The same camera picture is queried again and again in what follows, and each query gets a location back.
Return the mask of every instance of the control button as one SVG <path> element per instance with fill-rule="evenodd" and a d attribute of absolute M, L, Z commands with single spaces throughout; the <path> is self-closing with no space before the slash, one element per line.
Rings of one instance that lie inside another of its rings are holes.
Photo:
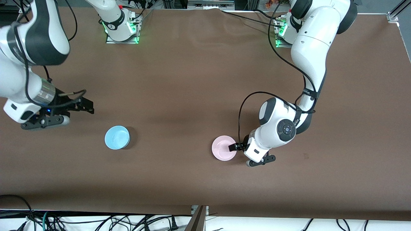
<path fill-rule="evenodd" d="M 283 126 L 283 133 L 285 133 L 286 135 L 291 134 L 292 128 L 289 124 L 285 124 Z"/>
<path fill-rule="evenodd" d="M 280 140 L 282 140 L 282 141 L 284 141 L 284 142 L 290 141 L 291 138 L 292 138 L 291 136 L 286 135 L 286 134 L 281 134 L 281 135 L 280 135 Z"/>
<path fill-rule="evenodd" d="M 277 126 L 277 132 L 278 132 L 278 133 L 283 132 L 282 128 L 283 128 L 284 125 L 285 125 L 285 123 L 284 123 L 283 120 L 281 120 L 281 121 L 278 123 L 278 126 Z"/>

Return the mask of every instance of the wire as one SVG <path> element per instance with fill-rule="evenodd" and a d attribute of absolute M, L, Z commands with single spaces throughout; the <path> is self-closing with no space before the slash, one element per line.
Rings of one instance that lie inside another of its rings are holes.
<path fill-rule="evenodd" d="M 309 220 L 309 222 L 307 223 L 307 225 L 305 226 L 305 228 L 304 228 L 302 231 L 307 231 L 309 225 L 311 224 L 311 222 L 312 222 L 313 220 L 314 220 L 314 218 L 311 218 L 311 219 Z"/>
<path fill-rule="evenodd" d="M 257 12 L 260 12 L 260 13 L 262 13 L 266 18 L 271 18 L 271 16 L 270 15 L 268 15 L 268 14 L 266 14 L 265 12 L 263 12 L 262 10 L 259 10 L 259 9 L 254 9 L 253 11 L 257 11 Z"/>
<path fill-rule="evenodd" d="M 144 222 L 144 220 L 146 220 L 146 219 L 148 219 L 148 218 L 151 218 L 151 217 L 153 217 L 153 216 L 154 216 L 154 215 L 146 215 L 146 216 L 144 216 L 144 218 L 141 219 L 141 220 L 134 226 L 134 228 L 133 228 L 131 231 L 136 230 L 136 229 Z"/>
<path fill-rule="evenodd" d="M 48 74 L 48 70 L 46 66 L 43 66 L 44 71 L 46 72 L 46 76 L 47 76 L 47 82 L 51 83 L 53 80 L 52 78 L 50 78 L 50 75 Z"/>
<path fill-rule="evenodd" d="M 167 221 L 169 221 L 170 231 L 172 231 L 172 230 L 173 230 L 173 228 L 171 227 L 171 221 L 170 221 L 170 219 L 169 219 L 169 218 L 167 218 Z"/>
<path fill-rule="evenodd" d="M 43 215 L 43 224 L 42 224 L 42 226 L 43 226 L 43 231 L 46 231 L 46 217 L 47 217 L 47 214 L 48 214 L 48 211 L 46 211 L 45 213 L 44 213 L 44 215 Z"/>
<path fill-rule="evenodd" d="M 287 106 L 289 106 L 289 107 L 291 107 L 292 109 L 296 110 L 296 108 L 295 108 L 294 106 L 292 106 L 290 103 L 288 103 L 287 101 L 285 101 L 284 99 L 282 99 L 281 97 L 279 97 L 279 96 L 277 96 L 277 95 L 275 95 L 275 94 L 272 94 L 272 93 L 269 93 L 269 92 L 265 92 L 265 91 L 256 91 L 256 92 L 253 92 L 253 93 L 249 94 L 249 95 L 243 100 L 243 102 L 242 102 L 242 104 L 241 104 L 241 106 L 240 106 L 240 110 L 239 110 L 239 112 L 238 112 L 238 142 L 239 142 L 239 143 L 241 143 L 241 138 L 240 138 L 240 117 L 241 117 L 241 110 L 242 110 L 242 107 L 243 107 L 245 101 L 246 101 L 250 96 L 255 95 L 255 94 L 267 94 L 267 95 L 271 95 L 271 96 L 277 97 L 278 99 L 282 100 Z M 241 150 L 244 152 L 244 147 L 243 147 L 242 145 L 240 145 L 240 147 L 241 147 Z"/>
<path fill-rule="evenodd" d="M 244 9 L 243 10 L 245 10 L 245 9 L 247 9 L 247 7 L 248 7 L 248 1 L 247 1 L 247 4 L 245 5 L 245 7 L 244 7 Z"/>
<path fill-rule="evenodd" d="M 230 14 L 230 15 L 233 15 L 233 16 L 236 16 L 236 17 L 240 17 L 240 18 L 244 18 L 244 19 L 248 19 L 248 20 L 251 20 L 251 21 L 254 21 L 254 22 L 258 22 L 258 23 L 262 23 L 262 24 L 266 24 L 266 25 L 270 25 L 270 23 L 266 23 L 266 22 L 262 22 L 262 21 L 259 21 L 259 20 L 255 20 L 255 19 L 252 19 L 252 18 L 247 18 L 247 17 L 244 17 L 244 16 L 241 16 L 241 15 L 238 15 L 238 14 L 233 14 L 233 13 L 230 13 L 230 12 L 225 12 L 225 11 L 223 11 L 224 13 L 226 13 L 226 14 Z"/>
<path fill-rule="evenodd" d="M 300 68 L 296 67 L 294 64 L 290 63 L 290 62 L 287 61 L 285 58 L 283 58 L 283 57 L 275 50 L 274 46 L 272 45 L 271 36 L 270 36 L 270 27 L 271 27 L 271 23 L 272 23 L 272 21 L 273 21 L 273 19 L 274 19 L 275 13 L 277 12 L 278 7 L 280 6 L 280 4 L 281 4 L 283 1 L 284 1 L 284 0 L 280 0 L 280 2 L 278 2 L 278 5 L 277 5 L 277 7 L 275 8 L 275 10 L 274 10 L 274 12 L 272 13 L 272 16 L 271 16 L 271 18 L 270 18 L 270 23 L 269 23 L 269 25 L 268 25 L 268 33 L 267 33 L 267 35 L 268 35 L 268 42 L 270 43 L 270 46 L 271 46 L 272 50 L 274 51 L 274 53 L 275 53 L 281 60 L 283 60 L 285 63 L 287 63 L 288 65 L 294 67 L 294 68 L 295 68 L 296 70 L 298 70 L 299 72 L 301 72 L 301 73 L 303 74 L 303 76 L 305 76 L 305 77 L 308 79 L 308 81 L 309 81 L 309 82 L 311 83 L 311 85 L 312 85 L 313 90 L 316 92 L 316 89 L 315 89 L 315 86 L 314 86 L 314 83 L 313 83 L 312 79 L 311 79 L 303 70 L 301 70 Z M 297 97 L 297 99 L 295 100 L 296 106 L 297 106 L 297 101 L 301 98 L 302 95 L 303 95 L 303 94 L 301 93 L 301 95 L 300 95 L 299 97 Z M 314 99 L 313 106 L 315 105 L 316 102 L 317 102 L 317 99 Z M 312 107 L 311 107 L 308 111 L 302 111 L 302 113 L 314 113 L 314 112 L 315 112 L 315 111 L 312 111 Z"/>
<path fill-rule="evenodd" d="M 346 221 L 345 219 L 343 219 L 343 221 L 344 221 L 344 223 L 347 225 L 348 231 L 351 231 L 351 230 L 350 230 L 350 226 L 348 226 L 347 221 Z M 337 225 L 338 225 L 338 227 L 339 227 L 340 229 L 342 229 L 343 231 L 347 231 L 347 230 L 345 230 L 344 228 L 341 227 L 341 225 L 340 225 L 339 222 L 338 222 L 338 219 L 335 219 L 335 222 L 337 223 Z"/>
<path fill-rule="evenodd" d="M 367 231 L 367 225 L 368 225 L 368 222 L 369 222 L 369 220 L 366 220 L 366 221 L 365 221 L 365 224 L 364 224 L 364 231 Z"/>
<path fill-rule="evenodd" d="M 114 228 L 114 226 L 117 225 L 117 224 L 123 225 L 123 224 L 120 224 L 120 222 L 121 222 L 123 219 L 125 219 L 125 218 L 128 218 L 128 215 L 127 215 L 127 216 L 124 216 L 124 217 L 121 218 L 121 219 L 111 218 L 111 225 L 110 225 L 110 227 L 109 227 L 109 231 L 112 231 L 113 228 Z"/>
<path fill-rule="evenodd" d="M 30 11 L 31 11 L 31 5 L 27 8 L 27 10 L 26 10 L 22 15 L 20 15 L 20 16 L 17 18 L 16 22 L 20 22 L 23 18 L 26 18 L 26 15 L 27 15 Z"/>
<path fill-rule="evenodd" d="M 86 222 L 67 222 L 67 221 L 62 221 L 60 218 L 57 218 L 60 223 L 65 223 L 65 224 L 86 224 L 86 223 L 95 223 L 95 222 L 103 222 L 105 220 L 97 220 L 97 221 L 86 221 Z"/>
<path fill-rule="evenodd" d="M 13 1 L 18 7 L 20 7 L 21 12 L 23 13 L 24 18 L 28 21 L 27 13 L 25 13 L 25 11 L 24 11 L 24 3 L 23 3 L 23 1 L 21 0 L 21 1 L 20 1 L 20 4 L 17 3 L 15 0 L 12 0 L 12 1 Z"/>
<path fill-rule="evenodd" d="M 191 217 L 191 215 L 175 215 L 175 216 L 171 215 L 171 216 L 157 217 L 157 218 L 154 218 L 152 220 L 149 220 L 149 221 L 145 222 L 144 226 L 139 231 L 142 231 L 145 227 L 148 227 L 149 225 L 151 225 L 154 222 L 160 221 L 162 219 L 168 219 L 170 217 Z"/>
<path fill-rule="evenodd" d="M 103 222 L 100 223 L 100 224 L 97 226 L 97 228 L 95 229 L 95 231 L 99 231 L 99 230 L 101 229 L 101 227 L 102 227 L 108 220 L 110 220 L 110 219 L 113 218 L 113 217 L 114 217 L 114 216 L 110 216 L 110 217 L 108 217 L 107 219 L 103 220 Z"/>
<path fill-rule="evenodd" d="M 26 95 L 28 101 L 30 101 L 30 103 L 35 104 L 35 105 L 38 105 L 38 106 L 40 106 L 40 107 L 45 107 L 44 105 L 39 104 L 39 103 L 35 102 L 34 100 L 32 100 L 32 99 L 30 98 L 29 94 L 28 94 L 28 83 L 29 83 L 28 60 L 27 60 L 27 57 L 26 57 L 26 55 L 25 55 L 25 51 L 24 51 L 24 49 L 23 49 L 23 45 L 22 45 L 22 43 L 21 43 L 20 36 L 19 36 L 19 34 L 18 34 L 17 26 L 15 26 L 15 25 L 14 25 L 14 33 L 15 33 L 15 35 L 16 35 L 16 40 L 17 40 L 19 49 L 20 49 L 20 51 L 21 51 L 21 53 L 22 53 L 22 57 L 23 57 L 23 59 L 24 59 L 24 66 L 25 66 L 25 72 L 26 72 L 25 95 Z M 59 104 L 59 105 L 48 105 L 46 108 L 49 108 L 49 109 L 60 108 L 60 107 L 65 107 L 65 106 L 68 106 L 68 105 L 77 103 L 77 102 L 79 101 L 79 99 L 80 99 L 81 97 L 83 97 L 84 94 L 85 94 L 87 91 L 86 91 L 86 89 L 83 89 L 83 90 L 81 90 L 80 92 L 82 92 L 82 93 L 81 93 L 77 98 L 75 98 L 75 99 L 73 99 L 73 100 L 71 100 L 71 101 L 69 101 L 69 102 L 66 102 L 66 103 L 63 103 L 63 104 Z"/>
<path fill-rule="evenodd" d="M 150 12 L 148 14 L 145 15 L 145 17 L 143 17 L 143 19 L 141 20 L 141 22 L 144 21 L 144 19 L 146 19 L 154 10 L 151 9 Z"/>
<path fill-rule="evenodd" d="M 136 18 L 140 17 L 140 16 L 143 14 L 144 10 L 145 10 L 145 8 L 143 8 L 143 10 L 141 11 L 141 13 L 140 13 L 139 15 L 137 15 L 137 16 L 136 16 L 136 17 L 134 17 L 134 18 L 132 18 L 131 20 L 134 20 L 134 19 L 136 19 Z"/>
<path fill-rule="evenodd" d="M 26 201 L 26 199 L 24 199 L 24 197 L 19 196 L 19 195 L 13 195 L 13 194 L 0 195 L 0 198 L 2 198 L 2 197 L 16 197 L 16 198 L 22 200 L 22 201 L 26 204 L 26 206 L 27 206 L 27 208 L 28 208 L 28 210 L 29 210 L 29 213 L 30 213 L 31 217 L 32 217 L 33 219 L 35 219 L 34 214 L 33 214 L 33 210 L 31 209 L 31 206 L 30 206 L 30 204 Z M 37 230 L 36 227 L 37 227 L 37 225 L 34 224 L 34 231 Z"/>
<path fill-rule="evenodd" d="M 73 34 L 73 36 L 72 36 L 71 38 L 69 38 L 69 41 L 71 41 L 71 40 L 76 36 L 76 34 L 77 34 L 77 27 L 78 27 L 78 25 L 77 25 L 77 18 L 76 18 L 76 14 L 75 14 L 74 11 L 73 11 L 73 8 L 70 6 L 69 1 L 68 1 L 68 0 L 65 0 L 65 1 L 66 1 L 66 3 L 67 3 L 67 6 L 70 8 L 70 11 L 71 11 L 72 14 L 73 14 L 74 22 L 75 22 L 75 24 L 76 24 L 76 30 L 74 31 L 74 34 Z"/>

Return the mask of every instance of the silver metal cylinder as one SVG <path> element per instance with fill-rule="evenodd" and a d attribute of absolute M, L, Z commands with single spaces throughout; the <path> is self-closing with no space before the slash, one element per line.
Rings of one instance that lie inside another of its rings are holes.
<path fill-rule="evenodd" d="M 55 87 L 52 83 L 47 82 L 42 78 L 42 87 L 39 93 L 33 98 L 33 100 L 39 104 L 47 106 L 54 99 Z"/>

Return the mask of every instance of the white floor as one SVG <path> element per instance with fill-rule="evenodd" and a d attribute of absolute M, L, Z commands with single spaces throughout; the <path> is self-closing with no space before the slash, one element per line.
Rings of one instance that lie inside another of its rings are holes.
<path fill-rule="evenodd" d="M 102 220 L 107 216 L 98 217 L 64 217 L 61 220 L 67 222 L 83 222 Z M 143 216 L 130 216 L 131 222 L 137 223 Z M 208 217 L 205 231 L 302 231 L 309 219 L 302 218 L 253 218 L 253 217 Z M 190 217 L 176 217 L 178 226 L 187 225 Z M 24 218 L 0 219 L 0 231 L 16 230 L 25 221 Z M 351 231 L 363 231 L 364 220 L 347 220 Z M 94 231 L 100 222 L 88 224 L 66 224 L 67 231 Z M 100 231 L 107 231 L 111 222 L 107 222 Z M 340 224 L 346 229 L 342 220 Z M 169 226 L 167 219 L 158 221 L 149 228 L 151 231 L 160 230 Z M 33 222 L 28 222 L 24 231 L 34 230 Z M 42 227 L 37 225 L 37 230 L 41 231 Z M 411 222 L 399 221 L 369 221 L 367 231 L 410 231 Z M 116 225 L 113 231 L 127 231 L 127 228 Z M 334 219 L 314 219 L 307 231 L 342 231 Z"/>

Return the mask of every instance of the black metal bracket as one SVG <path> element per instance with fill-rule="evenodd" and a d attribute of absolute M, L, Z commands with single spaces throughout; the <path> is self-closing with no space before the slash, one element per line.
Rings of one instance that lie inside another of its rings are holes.
<path fill-rule="evenodd" d="M 248 167 L 255 167 L 255 166 L 258 166 L 258 165 L 265 165 L 265 164 L 268 164 L 268 163 L 274 162 L 274 161 L 275 161 L 275 156 L 274 155 L 268 155 L 268 153 L 267 153 L 267 155 L 265 155 L 261 159 L 261 161 L 258 162 L 258 163 L 254 162 L 252 160 L 249 160 L 248 163 L 247 163 L 247 166 Z"/>
<path fill-rule="evenodd" d="M 248 143 L 248 135 L 244 137 L 244 140 L 242 142 L 233 143 L 232 145 L 229 145 L 229 150 L 230 152 L 247 150 L 247 143 Z"/>
<path fill-rule="evenodd" d="M 59 96 L 64 93 L 59 89 L 55 89 L 56 96 L 49 105 L 59 105 L 70 102 L 68 96 Z M 93 101 L 81 97 L 77 102 L 59 108 L 47 108 L 47 106 L 40 109 L 39 113 L 33 115 L 27 122 L 20 125 L 23 130 L 43 129 L 49 126 L 60 125 L 65 122 L 64 116 L 70 118 L 69 111 L 86 111 L 94 114 Z"/>

